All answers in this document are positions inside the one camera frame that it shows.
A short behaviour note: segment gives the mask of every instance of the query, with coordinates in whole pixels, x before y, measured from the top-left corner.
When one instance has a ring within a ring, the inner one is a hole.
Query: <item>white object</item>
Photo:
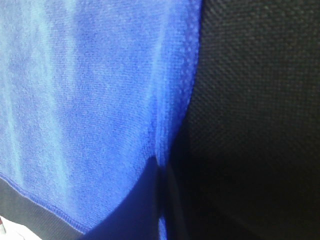
[[[24,225],[9,221],[0,216],[0,240],[41,240],[29,228]]]

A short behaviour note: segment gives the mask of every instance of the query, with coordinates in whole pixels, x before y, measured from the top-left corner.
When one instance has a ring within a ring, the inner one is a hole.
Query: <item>dark textured surface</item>
[[[204,0],[202,12],[172,153],[191,238],[319,239],[320,1]]]
[[[21,196],[0,179],[0,215],[25,225],[42,240],[75,240],[82,234],[29,199]]]

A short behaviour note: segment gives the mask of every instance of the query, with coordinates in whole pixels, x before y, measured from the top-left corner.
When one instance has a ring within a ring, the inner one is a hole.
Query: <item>knit fabric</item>
[[[168,161],[199,16],[200,0],[1,1],[0,177],[80,232],[108,217]]]

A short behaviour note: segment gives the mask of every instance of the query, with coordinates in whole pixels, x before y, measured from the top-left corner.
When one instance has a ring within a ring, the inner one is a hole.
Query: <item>black fabric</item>
[[[76,240],[82,234],[53,213],[23,197],[0,179],[0,215],[25,225],[43,240]]]
[[[191,239],[320,238],[320,1],[204,0],[171,154]]]

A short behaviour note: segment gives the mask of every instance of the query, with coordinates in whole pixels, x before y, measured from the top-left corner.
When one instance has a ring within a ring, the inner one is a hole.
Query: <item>black mesh fabric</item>
[[[320,1],[204,0],[172,148],[191,239],[320,239]]]

